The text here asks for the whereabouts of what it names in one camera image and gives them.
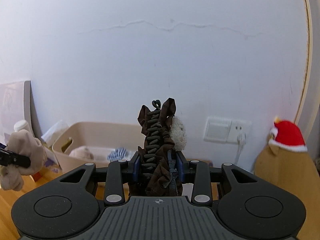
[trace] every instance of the white cable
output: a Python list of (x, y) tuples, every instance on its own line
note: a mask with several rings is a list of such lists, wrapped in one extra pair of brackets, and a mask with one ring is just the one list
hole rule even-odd
[(237, 165), (238, 164), (238, 161), (239, 161), (239, 157), (240, 157), (240, 154), (241, 154), (241, 151), (243, 149), (243, 146), (245, 145), (245, 133), (240, 133), (237, 137), (237, 140), (238, 140), (238, 150), (237, 150), (237, 154), (236, 154), (236, 158), (235, 158), (235, 162), (234, 162), (234, 165)]

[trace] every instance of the round silver pin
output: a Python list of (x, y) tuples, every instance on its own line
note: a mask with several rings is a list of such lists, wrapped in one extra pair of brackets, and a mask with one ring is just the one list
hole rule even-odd
[(122, 200), (122, 197), (117, 194), (112, 194), (112, 195), (107, 196), (106, 200), (108, 202), (115, 203), (115, 202), (119, 202), (120, 200)]
[(208, 202), (210, 200), (210, 197), (207, 195), (196, 195), (195, 196), (195, 201), (199, 202), (199, 203), (205, 203)]

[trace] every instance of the beige scrunchie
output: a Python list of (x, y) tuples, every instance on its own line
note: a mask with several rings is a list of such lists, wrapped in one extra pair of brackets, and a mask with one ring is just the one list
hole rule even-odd
[(21, 175), (33, 175), (41, 170), (45, 160), (45, 150), (40, 140), (34, 138), (27, 130), (12, 133), (6, 150), (27, 156), (31, 161), (29, 168), (13, 164), (7, 167), (0, 166), (0, 187), (3, 190), (19, 191), (23, 187)]

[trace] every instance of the red hat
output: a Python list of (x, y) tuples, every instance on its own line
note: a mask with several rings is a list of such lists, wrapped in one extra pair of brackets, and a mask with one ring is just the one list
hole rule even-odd
[(274, 139), (270, 139), (269, 144), (292, 152), (308, 151), (298, 126), (286, 120), (275, 122), (274, 125), (275, 127), (270, 131), (270, 133), (274, 135)]

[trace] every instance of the blue and white striped cloth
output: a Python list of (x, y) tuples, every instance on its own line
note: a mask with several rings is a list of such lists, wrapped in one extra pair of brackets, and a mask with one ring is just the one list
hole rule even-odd
[(125, 148), (118, 148), (112, 151), (108, 155), (108, 161), (113, 162), (117, 160), (122, 160), (129, 155), (128, 151)]

